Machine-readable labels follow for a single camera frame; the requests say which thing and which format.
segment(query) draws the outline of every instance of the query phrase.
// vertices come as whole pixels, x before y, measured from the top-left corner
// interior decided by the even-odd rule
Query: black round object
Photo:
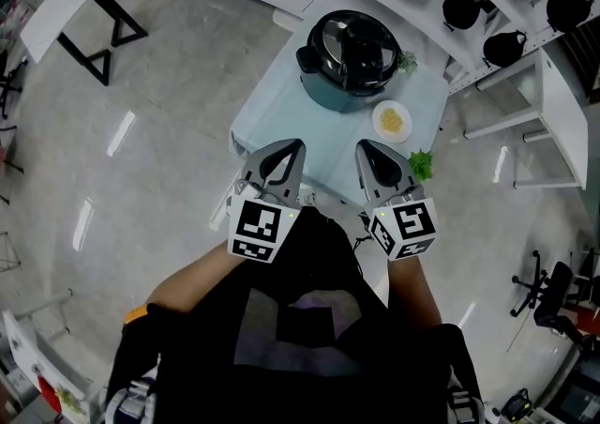
[[[317,22],[296,57],[305,73],[317,72],[335,85],[369,95],[396,74],[401,50],[376,19],[337,10]]]
[[[474,0],[443,1],[443,16],[446,22],[457,29],[469,29],[479,17],[481,5]]]
[[[561,32],[571,32],[592,11],[593,0],[547,0],[547,21]]]
[[[486,40],[484,56],[490,64],[507,68],[523,55],[527,37],[522,32],[498,34]]]

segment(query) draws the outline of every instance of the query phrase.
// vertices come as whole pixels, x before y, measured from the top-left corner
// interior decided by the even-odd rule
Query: wire
[[[360,246],[366,240],[373,240],[373,237],[371,237],[370,235],[365,235],[364,237],[356,237],[356,241],[354,242],[354,247],[352,248],[354,253],[356,253],[358,246]]]

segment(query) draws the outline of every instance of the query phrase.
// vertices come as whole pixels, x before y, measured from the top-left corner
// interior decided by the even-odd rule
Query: black chair
[[[518,276],[513,276],[514,284],[522,285],[530,290],[530,292],[527,294],[527,297],[521,304],[521,307],[518,308],[518,310],[512,309],[510,311],[510,315],[513,317],[517,317],[519,314],[521,314],[528,304],[530,309],[534,309],[537,299],[539,299],[539,295],[542,294],[542,286],[549,283],[547,271],[544,269],[540,270],[540,253],[537,250],[534,250],[532,255],[535,257],[535,276],[533,278],[533,284],[522,282],[519,280]]]
[[[17,132],[17,126],[10,126],[9,128],[4,128],[4,129],[0,129],[0,132],[8,132],[10,130],[14,130],[15,133]],[[14,162],[11,162],[10,160],[8,160],[8,148],[9,145],[4,145],[2,144],[2,141],[0,141],[0,165],[1,164],[6,164],[8,167],[20,172],[21,174],[24,174],[24,170],[23,167],[18,166],[17,164],[15,164]],[[4,195],[0,194],[0,201],[3,201],[6,205],[10,205],[10,200],[9,198],[5,197]]]
[[[527,294],[521,307],[517,311],[511,310],[510,315],[517,317],[527,305],[529,305],[530,309],[533,309],[536,300],[539,299],[540,305],[533,313],[535,324],[540,327],[555,329],[561,334],[566,334],[566,336],[581,350],[591,351],[596,337],[593,334],[584,336],[578,331],[568,317],[559,315],[559,312],[564,307],[566,301],[579,302],[582,291],[588,280],[574,278],[571,268],[567,264],[561,262],[558,262],[554,266],[552,276],[547,278],[547,272],[545,270],[540,270],[539,252],[535,250],[533,256],[537,259],[535,263],[535,277],[533,284],[521,282],[517,276],[513,276],[513,282],[515,284],[527,287],[530,289],[530,292]],[[573,283],[577,285],[578,291],[574,294],[569,294],[569,289]]]
[[[13,87],[12,81],[17,77],[17,72],[21,66],[27,65],[27,60],[23,60],[19,63],[19,65],[14,68],[11,72],[8,73],[7,76],[4,73],[7,71],[7,63],[8,63],[8,52],[6,50],[0,52],[0,87],[2,88],[2,93],[0,94],[0,107],[2,108],[2,117],[7,119],[7,99],[8,92],[14,91],[21,93],[23,89],[21,87]]]

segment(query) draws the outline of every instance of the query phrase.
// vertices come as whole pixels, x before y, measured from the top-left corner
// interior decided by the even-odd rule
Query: rice cooker handle
[[[305,74],[314,74],[317,71],[313,64],[312,50],[308,46],[301,47],[296,51],[296,60]]]

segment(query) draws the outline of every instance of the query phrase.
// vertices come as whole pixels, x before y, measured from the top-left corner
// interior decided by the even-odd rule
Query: black helmet
[[[446,22],[457,29],[469,29],[479,17],[481,4],[474,0],[443,1],[443,16]]]
[[[547,21],[561,32],[571,32],[584,22],[592,10],[593,0],[547,0]]]
[[[486,40],[484,56],[490,64],[507,68],[521,58],[526,41],[527,36],[519,31],[497,34]]]

